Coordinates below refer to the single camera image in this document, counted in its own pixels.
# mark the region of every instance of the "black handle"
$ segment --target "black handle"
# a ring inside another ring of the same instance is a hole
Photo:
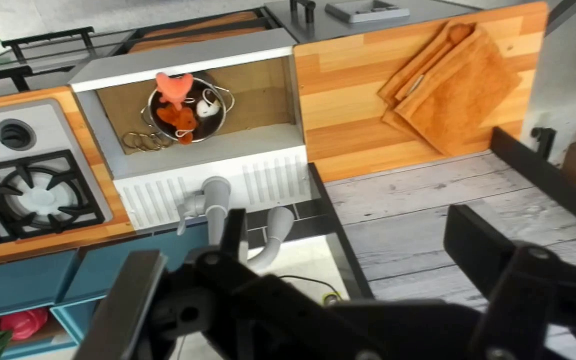
[[[29,91],[25,76],[32,75],[33,69],[27,64],[0,70],[0,79],[10,78],[19,92]]]
[[[306,24],[315,22],[315,8],[317,3],[312,0],[290,0],[290,12],[297,12],[297,3],[303,5],[306,9]]]
[[[25,38],[7,39],[1,42],[1,46],[3,46],[4,48],[9,46],[10,49],[12,49],[12,52],[14,53],[16,59],[19,60],[19,62],[21,63],[25,63],[26,58],[24,57],[24,54],[21,52],[19,44],[30,44],[30,43],[36,43],[38,41],[71,37],[73,35],[81,35],[81,39],[84,41],[86,48],[90,51],[93,51],[94,48],[89,33],[94,32],[95,29],[92,26],[80,27],[78,29],[48,32],[48,34],[41,34],[34,36],[26,36]]]

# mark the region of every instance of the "faucet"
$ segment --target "faucet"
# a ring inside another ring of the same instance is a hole
[[[230,207],[231,183],[224,177],[206,178],[201,185],[201,194],[185,198],[176,210],[179,224],[176,234],[182,235],[186,230],[186,217],[205,215],[208,219],[208,245],[218,246],[224,234],[226,216]],[[295,215],[283,206],[277,206],[268,212],[266,237],[267,241],[261,252],[247,258],[240,255],[239,261],[254,271],[262,271],[272,264],[279,253],[279,247],[293,228]]]

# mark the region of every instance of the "red toy pepper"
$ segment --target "red toy pepper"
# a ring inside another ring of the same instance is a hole
[[[25,310],[0,318],[0,330],[12,331],[12,340],[23,340],[32,337],[48,321],[48,310],[45,308]]]

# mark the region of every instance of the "toy kitchen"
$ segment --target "toy kitchen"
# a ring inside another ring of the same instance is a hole
[[[235,208],[247,212],[249,256],[285,242],[260,269],[320,254],[335,292],[372,297],[324,182],[483,151],[495,126],[519,137],[547,16],[542,2],[283,0],[3,41],[0,277],[18,298],[0,296],[0,316],[49,307],[50,317],[2,357],[78,344],[130,251],[169,251],[173,270],[190,249],[219,244]],[[449,19],[484,27],[521,82],[446,153],[384,123],[377,94]]]

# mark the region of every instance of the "pot handle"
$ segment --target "pot handle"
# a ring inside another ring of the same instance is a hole
[[[151,123],[149,121],[149,118],[146,116],[146,109],[148,109],[148,106],[144,106],[143,109],[141,109],[141,111],[139,112],[139,114],[141,114],[141,121],[144,122],[144,124],[146,124],[147,126],[154,128],[155,125],[153,123]]]
[[[226,114],[228,114],[228,112],[230,112],[231,109],[233,109],[233,107],[235,106],[235,95],[233,95],[233,93],[229,89],[224,89],[221,86],[217,86],[217,85],[212,85],[212,86],[215,89],[217,89],[218,91],[228,93],[228,95],[230,96],[230,106],[228,107],[228,109],[226,109]]]

